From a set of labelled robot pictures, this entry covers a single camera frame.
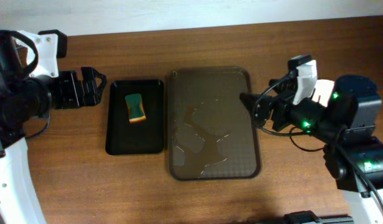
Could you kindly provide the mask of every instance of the gray tray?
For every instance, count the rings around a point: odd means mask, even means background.
[[[253,178],[261,170],[256,130],[239,99],[239,67],[174,71],[168,80],[170,173],[178,180]]]

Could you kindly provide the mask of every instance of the wood grain surface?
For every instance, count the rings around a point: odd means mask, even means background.
[[[69,37],[67,57],[58,66],[76,69],[79,77],[81,66],[92,66],[110,84],[164,79],[184,67],[237,65],[249,71],[258,93],[300,54],[313,55],[320,78],[371,77],[383,99],[383,16]],[[288,138],[259,132],[263,170],[252,180],[176,181],[168,172],[167,150],[109,156],[108,104],[109,85],[98,106],[52,111],[49,130],[27,142],[48,223],[233,223],[302,210],[349,213],[323,153],[303,152]],[[29,121],[26,130],[42,125]],[[383,141],[383,102],[375,135]],[[295,140],[310,148],[323,145],[307,136]]]

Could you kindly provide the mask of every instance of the white plastic part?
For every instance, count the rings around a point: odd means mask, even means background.
[[[378,190],[383,200],[383,189]],[[355,224],[383,224],[383,214],[379,203],[371,192],[371,197],[362,198],[360,193],[343,190],[343,198],[349,204]]]
[[[306,97],[311,97],[316,86],[317,68],[316,60],[311,60],[297,67],[298,70],[298,90],[293,99],[293,104],[297,105]]]
[[[5,152],[0,158],[0,214],[5,223],[46,223],[32,185],[25,139]]]
[[[48,75],[52,78],[58,77],[58,68],[57,68],[57,44],[58,44],[58,35],[57,34],[32,34],[24,30],[18,31],[21,34],[27,36],[32,40],[37,47],[38,51],[38,65],[34,71],[30,73],[30,77],[37,77],[39,75]],[[30,64],[34,60],[34,53],[29,46],[23,43],[20,40],[16,39],[16,43],[27,47],[27,64]]]
[[[328,100],[330,100],[331,94],[334,88],[334,81],[331,80],[317,80],[315,86],[315,92],[311,98],[314,102],[319,102],[319,104],[327,107]]]

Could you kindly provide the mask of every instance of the wooden tabletop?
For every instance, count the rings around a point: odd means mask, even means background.
[[[81,78],[80,67],[92,66],[110,84],[164,79],[178,68],[237,65],[249,71],[258,93],[300,54],[317,60],[319,78],[371,77],[383,100],[383,16],[69,37],[58,67],[75,69]],[[27,142],[48,223],[231,223],[302,210],[349,213],[322,152],[303,152],[288,138],[259,132],[263,169],[255,179],[180,182],[168,172],[167,150],[106,153],[108,109],[109,85],[98,106],[52,111],[49,130]],[[41,127],[31,121],[26,130]],[[383,101],[375,135],[383,142]],[[295,140],[310,148],[323,145],[307,136]]]

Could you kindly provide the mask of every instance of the green light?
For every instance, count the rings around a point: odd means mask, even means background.
[[[310,127],[310,123],[309,123],[308,121],[304,121],[304,122],[302,123],[302,127],[304,127],[304,128],[309,128],[309,127]]]
[[[333,93],[333,99],[335,100],[335,99],[337,99],[339,97],[339,94],[337,93],[337,92],[334,92]]]
[[[371,169],[371,168],[372,168],[372,164],[370,162],[364,163],[364,169]]]

